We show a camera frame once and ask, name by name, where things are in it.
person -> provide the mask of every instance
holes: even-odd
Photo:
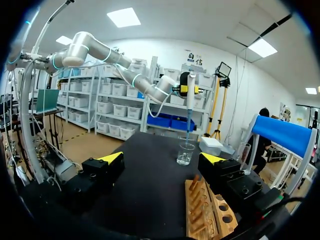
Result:
[[[269,110],[265,107],[263,109],[260,110],[259,112],[260,116],[264,116],[264,117],[269,117]],[[249,141],[248,144],[251,145],[249,154],[246,158],[246,164],[249,164],[250,162],[250,158],[251,158],[251,153],[252,153],[252,148],[253,148],[253,144],[254,144],[254,137],[252,136]],[[267,161],[264,159],[263,154],[265,153],[266,150],[268,150],[271,146],[271,141],[263,136],[259,136],[259,141],[258,141],[258,146],[256,148],[256,153],[255,153],[255,157],[254,157],[254,161],[253,161],[253,166],[256,166],[254,171],[256,174],[259,175],[259,173],[265,168]]]

blue backrest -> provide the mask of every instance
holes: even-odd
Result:
[[[252,132],[280,144],[303,158],[312,130],[290,122],[259,115]]]

glass cup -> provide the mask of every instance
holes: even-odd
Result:
[[[251,149],[251,145],[246,142],[241,142],[237,151],[237,157],[236,160],[241,163],[240,170],[244,167],[249,151]]]
[[[194,152],[195,145],[187,142],[180,143],[178,157],[176,162],[180,165],[187,166],[190,163],[192,153]]]

laptop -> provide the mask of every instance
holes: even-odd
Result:
[[[35,114],[38,115],[57,110],[58,95],[59,89],[39,89],[35,105]]]

blue storage bin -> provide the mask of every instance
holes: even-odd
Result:
[[[63,72],[60,72],[59,74],[58,74],[58,79],[62,79],[64,77],[64,73]]]
[[[66,70],[63,71],[63,77],[64,78],[68,78],[69,75],[70,75],[70,69],[66,69]]]
[[[189,131],[192,132],[194,127],[195,122],[191,119]],[[172,116],[171,128],[187,131],[187,118],[183,116]]]
[[[146,120],[146,123],[169,128],[171,125],[171,118],[172,118],[172,115],[165,114],[165,113],[160,113],[158,117],[152,117],[149,114]]]
[[[141,92],[138,92],[138,99],[145,99],[145,96]]]
[[[72,76],[80,76],[81,75],[81,69],[80,68],[73,68]]]

